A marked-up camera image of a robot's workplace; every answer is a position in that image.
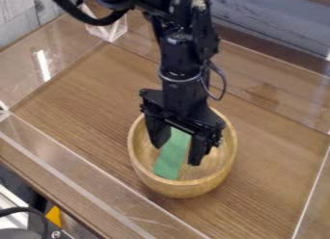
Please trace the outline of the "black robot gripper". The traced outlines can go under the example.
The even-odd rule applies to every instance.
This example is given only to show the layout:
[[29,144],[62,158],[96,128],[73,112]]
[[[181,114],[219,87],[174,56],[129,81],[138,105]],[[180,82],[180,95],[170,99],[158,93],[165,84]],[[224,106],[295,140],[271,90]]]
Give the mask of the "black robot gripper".
[[210,148],[219,146],[225,128],[224,120],[206,105],[209,71],[188,75],[160,70],[158,76],[161,88],[138,92],[149,141],[154,148],[161,148],[170,136],[169,127],[189,134],[188,164],[197,166]]

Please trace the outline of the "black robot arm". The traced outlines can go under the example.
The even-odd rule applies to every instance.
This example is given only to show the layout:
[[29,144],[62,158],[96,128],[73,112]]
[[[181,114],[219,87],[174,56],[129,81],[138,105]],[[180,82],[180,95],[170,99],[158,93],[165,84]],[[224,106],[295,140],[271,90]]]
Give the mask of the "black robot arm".
[[142,89],[140,111],[153,147],[160,148],[170,128],[192,137],[188,164],[196,166],[220,145],[224,120],[210,111],[206,100],[221,97],[208,91],[209,73],[220,69],[210,62],[219,52],[220,38],[210,20],[210,0],[94,0],[110,9],[94,18],[69,0],[52,0],[77,20],[106,26],[130,10],[140,10],[152,25],[160,49],[158,76],[162,87]]

